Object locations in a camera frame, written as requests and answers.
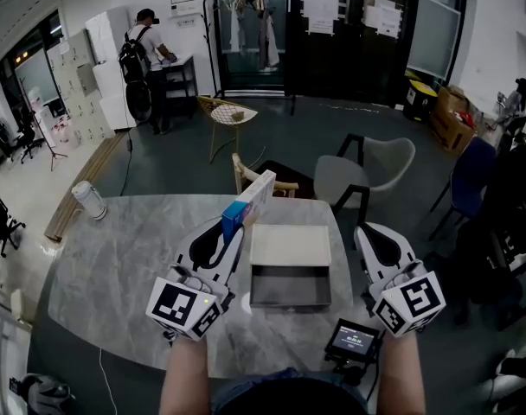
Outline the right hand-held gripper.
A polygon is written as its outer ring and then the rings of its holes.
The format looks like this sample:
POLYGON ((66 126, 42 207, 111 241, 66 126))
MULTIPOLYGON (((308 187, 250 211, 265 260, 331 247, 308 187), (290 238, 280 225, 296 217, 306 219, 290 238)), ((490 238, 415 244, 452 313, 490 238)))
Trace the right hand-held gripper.
POLYGON ((435 272, 417 259, 403 235, 384 225, 364 222, 355 230, 355 241, 374 282, 369 286, 375 300, 371 312, 393 337, 424 328, 446 307, 435 272))

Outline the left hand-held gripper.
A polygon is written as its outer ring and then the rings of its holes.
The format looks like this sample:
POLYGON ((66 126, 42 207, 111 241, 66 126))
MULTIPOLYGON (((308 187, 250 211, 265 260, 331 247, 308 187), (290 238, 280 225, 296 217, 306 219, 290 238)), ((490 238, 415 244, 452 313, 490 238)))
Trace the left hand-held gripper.
POLYGON ((199 342, 235 298, 226 283, 238 265, 244 236, 239 226, 226 242, 220 220, 193 228, 178 244, 178 265, 156 279, 145 314, 167 335, 199 342))

